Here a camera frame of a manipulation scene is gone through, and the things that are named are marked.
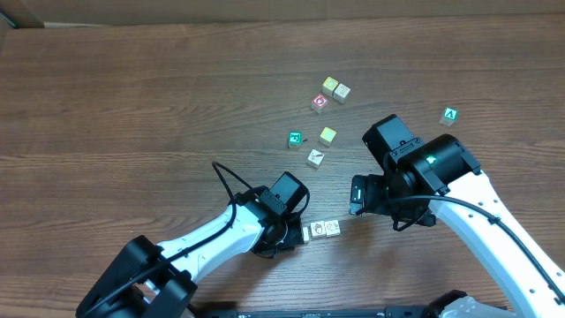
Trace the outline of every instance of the green light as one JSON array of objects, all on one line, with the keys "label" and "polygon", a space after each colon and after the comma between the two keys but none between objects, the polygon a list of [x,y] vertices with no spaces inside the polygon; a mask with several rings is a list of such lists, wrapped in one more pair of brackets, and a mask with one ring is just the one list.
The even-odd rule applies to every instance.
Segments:
[{"label": "green light", "polygon": [[435,163],[437,161],[437,159],[433,155],[430,155],[426,158],[426,161],[428,163],[432,164],[432,163]]}]

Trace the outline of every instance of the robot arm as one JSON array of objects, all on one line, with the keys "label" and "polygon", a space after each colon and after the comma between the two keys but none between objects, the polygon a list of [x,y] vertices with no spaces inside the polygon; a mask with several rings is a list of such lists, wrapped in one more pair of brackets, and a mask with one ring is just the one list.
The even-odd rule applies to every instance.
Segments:
[{"label": "robot arm", "polygon": [[[304,244],[300,214],[307,201],[291,212],[305,196],[309,198],[308,189],[285,172],[271,189],[238,193],[215,220],[181,238],[157,245],[144,236],[135,238],[82,300],[77,317],[180,317],[196,283],[231,257],[250,250],[274,255]],[[152,301],[135,286],[143,283],[155,292]]]},{"label": "robot arm", "polygon": [[[484,172],[479,175],[469,172],[448,186],[451,191],[446,194],[447,197],[470,202],[499,217],[526,245],[557,288],[565,291],[563,271],[506,209]],[[484,216],[455,203],[430,201],[429,208],[475,254],[508,297],[518,316],[565,317],[565,306],[548,288],[546,279],[499,226],[490,224]]]},{"label": "robot arm", "polygon": [[[475,254],[508,297],[517,316],[565,317],[565,274],[506,209],[478,161],[459,140],[442,135],[425,144],[392,115],[375,124],[363,141],[385,173],[354,177],[352,214],[391,216],[397,231],[414,223],[433,226],[438,217]],[[406,224],[398,228],[398,222]],[[467,307],[467,302],[454,302],[458,307],[444,303],[428,316],[509,314],[492,307],[487,314],[484,306],[473,303]]]}]

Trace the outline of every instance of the wooden block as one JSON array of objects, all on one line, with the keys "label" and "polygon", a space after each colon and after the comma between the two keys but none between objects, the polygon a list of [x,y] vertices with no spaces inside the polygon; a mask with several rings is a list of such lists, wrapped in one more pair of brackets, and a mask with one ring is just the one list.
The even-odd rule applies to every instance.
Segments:
[{"label": "wooden block", "polygon": [[451,126],[456,122],[457,115],[459,115],[459,110],[446,107],[445,110],[443,111],[443,116],[440,119],[440,124]]},{"label": "wooden block", "polygon": [[324,221],[310,223],[310,230],[312,230],[312,239],[321,239],[326,237]]},{"label": "wooden block", "polygon": [[326,236],[328,237],[338,236],[341,233],[337,220],[324,222],[324,227],[326,228]]},{"label": "wooden block", "polygon": [[324,107],[326,107],[327,105],[328,99],[322,94],[317,94],[316,97],[312,99],[312,109],[318,114],[321,114],[321,112],[324,110]]},{"label": "wooden block", "polygon": [[308,234],[308,228],[302,228],[302,238],[304,239],[304,244],[310,243],[310,234]]},{"label": "wooden block", "polygon": [[336,79],[332,79],[331,77],[328,77],[324,81],[324,84],[321,86],[321,91],[325,95],[331,96],[334,94],[334,90],[338,84],[339,82]]},{"label": "wooden block", "polygon": [[289,132],[289,148],[298,150],[302,147],[302,132]]},{"label": "wooden block", "polygon": [[308,156],[306,163],[310,164],[316,169],[320,168],[321,161],[324,159],[324,154],[316,149],[312,149],[312,152]]},{"label": "wooden block", "polygon": [[351,89],[344,84],[340,84],[334,91],[334,99],[340,103],[344,103]]},{"label": "wooden block", "polygon": [[332,145],[332,141],[334,141],[334,137],[337,132],[329,127],[324,128],[320,135],[320,143],[330,147]]}]

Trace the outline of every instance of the red symbol block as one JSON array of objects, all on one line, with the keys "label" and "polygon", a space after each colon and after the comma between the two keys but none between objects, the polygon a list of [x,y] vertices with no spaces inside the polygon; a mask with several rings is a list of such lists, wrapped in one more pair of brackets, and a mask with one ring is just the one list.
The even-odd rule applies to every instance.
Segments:
[{"label": "red symbol block", "polygon": [[321,114],[321,111],[326,105],[328,105],[328,99],[322,94],[317,94],[316,97],[312,99],[312,109],[318,114]]}]

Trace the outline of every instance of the yellow block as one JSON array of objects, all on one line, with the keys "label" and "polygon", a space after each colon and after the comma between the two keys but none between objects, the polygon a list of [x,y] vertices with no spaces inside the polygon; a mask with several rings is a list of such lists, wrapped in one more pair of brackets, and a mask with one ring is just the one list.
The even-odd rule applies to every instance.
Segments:
[{"label": "yellow block", "polygon": [[337,87],[337,85],[339,85],[339,82],[337,82],[336,79],[332,79],[331,77],[328,77],[324,82],[324,84],[322,85],[321,90],[322,92],[324,92],[324,94],[331,96],[334,93],[334,90]]},{"label": "yellow block", "polygon": [[326,127],[326,128],[324,128],[323,132],[321,132],[320,142],[323,145],[326,145],[326,146],[329,147],[329,146],[331,146],[332,141],[334,140],[334,137],[335,137],[336,134],[337,134],[337,132],[335,132],[335,130],[333,130],[329,127]]}]

